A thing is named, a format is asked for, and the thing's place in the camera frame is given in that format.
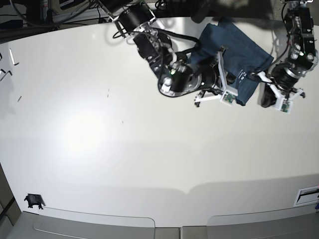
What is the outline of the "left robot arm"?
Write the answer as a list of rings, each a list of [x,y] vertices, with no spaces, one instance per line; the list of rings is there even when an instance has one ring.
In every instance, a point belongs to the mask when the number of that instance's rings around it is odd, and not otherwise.
[[[287,32],[284,52],[258,76],[265,83],[261,98],[263,108],[274,107],[288,113],[297,97],[305,98],[303,89],[295,84],[312,71],[319,62],[315,47],[314,22],[308,4],[310,0],[283,0],[282,21]]]

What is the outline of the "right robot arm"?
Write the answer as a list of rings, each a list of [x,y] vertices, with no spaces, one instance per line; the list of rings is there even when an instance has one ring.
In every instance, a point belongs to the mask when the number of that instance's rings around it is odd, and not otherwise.
[[[190,63],[187,55],[202,49],[199,39],[153,27],[157,18],[143,0],[123,9],[126,4],[127,0],[98,1],[120,36],[130,37],[139,55],[148,62],[162,95],[177,98],[198,92],[196,103],[211,99],[206,92],[224,103],[236,99],[238,91],[228,84],[224,69],[224,48],[198,63]]]

